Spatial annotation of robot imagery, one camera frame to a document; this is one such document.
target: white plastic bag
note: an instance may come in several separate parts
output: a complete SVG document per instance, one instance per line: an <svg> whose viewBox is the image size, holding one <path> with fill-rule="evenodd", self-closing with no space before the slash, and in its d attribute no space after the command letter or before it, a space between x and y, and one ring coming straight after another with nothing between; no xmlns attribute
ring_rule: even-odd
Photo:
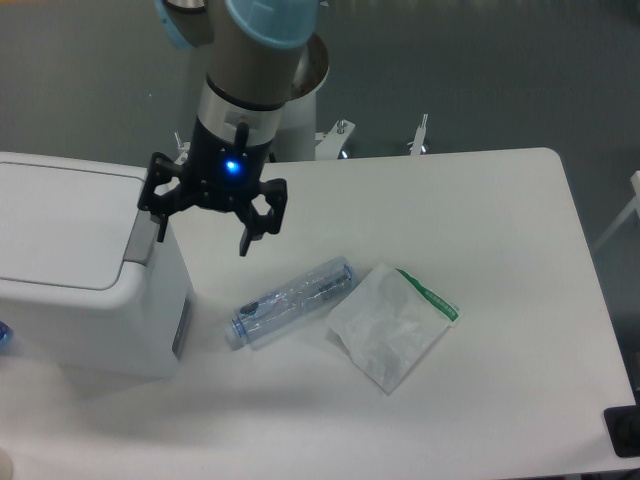
<svg viewBox="0 0 640 480"><path fill-rule="evenodd" d="M329 315L355 363L389 395L422 354L460 318L402 270L380 264Z"/></svg>

